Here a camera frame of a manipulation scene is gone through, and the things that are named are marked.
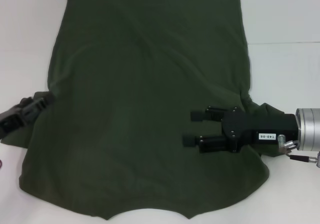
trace white label sticker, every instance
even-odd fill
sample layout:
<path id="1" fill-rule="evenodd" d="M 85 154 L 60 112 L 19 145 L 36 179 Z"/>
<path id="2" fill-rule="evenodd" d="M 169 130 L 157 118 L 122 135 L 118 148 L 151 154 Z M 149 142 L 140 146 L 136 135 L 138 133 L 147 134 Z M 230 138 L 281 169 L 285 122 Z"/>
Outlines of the white label sticker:
<path id="1" fill-rule="evenodd" d="M 273 133 L 259 133 L 259 140 L 276 140 L 276 137 Z"/>

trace white table surface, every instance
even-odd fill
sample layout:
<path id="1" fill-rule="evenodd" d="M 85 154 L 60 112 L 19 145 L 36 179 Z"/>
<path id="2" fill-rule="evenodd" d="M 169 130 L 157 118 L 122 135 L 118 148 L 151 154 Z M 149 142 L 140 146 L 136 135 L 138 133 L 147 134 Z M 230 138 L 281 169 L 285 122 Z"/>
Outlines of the white table surface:
<path id="1" fill-rule="evenodd" d="M 66 3 L 0 0 L 0 112 L 46 89 L 51 51 Z M 253 100 L 287 113 L 300 107 L 320 108 L 320 0 L 241 0 L 241 6 Z M 0 224 L 107 223 L 21 191 L 18 177 L 25 153 L 25 149 L 0 144 Z M 270 169 L 270 178 L 249 198 L 231 207 L 191 220 L 171 211 L 141 209 L 119 214 L 109 223 L 316 223 L 320 169 L 285 156 L 262 159 Z"/>

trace green cloth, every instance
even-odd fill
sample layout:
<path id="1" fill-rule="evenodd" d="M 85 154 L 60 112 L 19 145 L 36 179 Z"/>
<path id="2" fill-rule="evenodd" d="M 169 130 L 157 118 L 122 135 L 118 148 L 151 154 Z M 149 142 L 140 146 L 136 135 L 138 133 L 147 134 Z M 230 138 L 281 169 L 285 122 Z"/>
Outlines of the green cloth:
<path id="1" fill-rule="evenodd" d="M 187 218 L 233 205 L 268 178 L 259 153 L 200 154 L 182 135 L 221 135 L 191 110 L 238 106 L 280 115 L 249 96 L 240 0 L 68 0 L 48 88 L 33 127 L 3 140 L 27 147 L 22 190 L 109 219 L 135 209 Z"/>

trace white background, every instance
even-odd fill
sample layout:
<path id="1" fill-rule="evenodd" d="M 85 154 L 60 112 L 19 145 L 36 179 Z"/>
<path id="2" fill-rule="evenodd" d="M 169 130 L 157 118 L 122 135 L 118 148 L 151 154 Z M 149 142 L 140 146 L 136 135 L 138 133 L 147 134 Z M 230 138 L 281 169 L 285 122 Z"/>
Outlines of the white background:
<path id="1" fill-rule="evenodd" d="M 46 88 L 51 51 L 67 0 L 0 0 L 0 112 Z M 241 0 L 255 102 L 287 113 L 320 108 L 320 0 Z M 26 150 L 0 144 L 0 224 L 103 224 L 38 200 L 18 187 Z M 111 224 L 301 224 L 316 222 L 320 169 L 285 156 L 263 157 L 269 180 L 249 198 L 191 220 L 142 209 Z"/>

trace silver cylinder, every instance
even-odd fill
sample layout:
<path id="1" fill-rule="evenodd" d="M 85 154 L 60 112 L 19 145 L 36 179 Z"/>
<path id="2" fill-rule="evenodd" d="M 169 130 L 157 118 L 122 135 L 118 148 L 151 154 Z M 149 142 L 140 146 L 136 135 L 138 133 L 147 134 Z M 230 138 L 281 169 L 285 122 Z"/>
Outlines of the silver cylinder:
<path id="1" fill-rule="evenodd" d="M 300 151 L 320 151 L 320 108 L 300 108 L 295 113 Z"/>

